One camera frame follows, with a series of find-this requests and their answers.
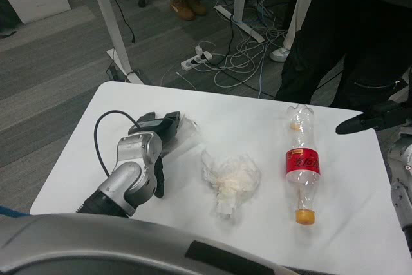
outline plastic bottle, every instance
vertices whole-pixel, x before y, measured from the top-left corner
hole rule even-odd
[[[321,176],[314,139],[314,111],[304,104],[290,106],[288,116],[289,151],[286,153],[286,182],[295,205],[296,222],[315,223],[313,200]]]

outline black sticker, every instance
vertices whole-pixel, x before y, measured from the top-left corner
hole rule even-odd
[[[275,274],[272,269],[262,264],[198,241],[191,243],[185,257],[204,262],[234,275]]]

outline clear plastic wrap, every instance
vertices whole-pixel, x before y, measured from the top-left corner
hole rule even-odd
[[[161,156],[165,157],[172,152],[173,155],[176,155],[176,153],[181,155],[181,152],[184,153],[196,147],[200,142],[200,130],[197,123],[183,115],[180,119],[176,136],[166,145],[163,145]]]
[[[217,192],[216,212],[231,216],[236,208],[253,196],[261,172],[248,155],[232,156],[217,162],[208,152],[201,154],[203,177]]]

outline black pants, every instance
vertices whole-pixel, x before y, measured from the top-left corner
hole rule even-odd
[[[310,103],[344,55],[332,106],[363,109],[388,100],[405,86],[397,81],[412,64],[412,9],[379,0],[312,0],[276,100]]]

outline white sneaker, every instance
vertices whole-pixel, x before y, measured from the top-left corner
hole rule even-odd
[[[290,53],[290,50],[283,47],[283,48],[278,48],[277,50],[274,50],[272,53],[270,53],[269,57],[273,61],[277,62],[285,62],[286,58],[288,58]]]

